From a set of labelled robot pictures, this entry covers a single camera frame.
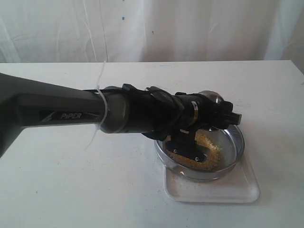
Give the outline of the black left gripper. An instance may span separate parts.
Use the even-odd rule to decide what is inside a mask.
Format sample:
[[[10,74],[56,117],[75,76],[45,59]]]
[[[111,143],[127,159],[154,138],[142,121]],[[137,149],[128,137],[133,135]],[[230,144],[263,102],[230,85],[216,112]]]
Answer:
[[[177,129],[225,130],[241,123],[242,115],[233,112],[233,104],[229,101],[216,104],[199,93],[182,92],[177,92],[175,98],[182,106],[175,124]]]

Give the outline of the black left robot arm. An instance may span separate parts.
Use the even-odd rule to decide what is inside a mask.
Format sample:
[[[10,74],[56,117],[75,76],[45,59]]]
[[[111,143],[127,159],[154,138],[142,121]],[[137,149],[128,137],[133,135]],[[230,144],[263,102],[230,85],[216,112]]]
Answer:
[[[212,91],[174,95],[133,85],[79,90],[0,75],[0,152],[5,153],[30,127],[97,124],[104,133],[141,133],[163,141],[192,142],[197,130],[225,130],[239,125],[233,104]]]

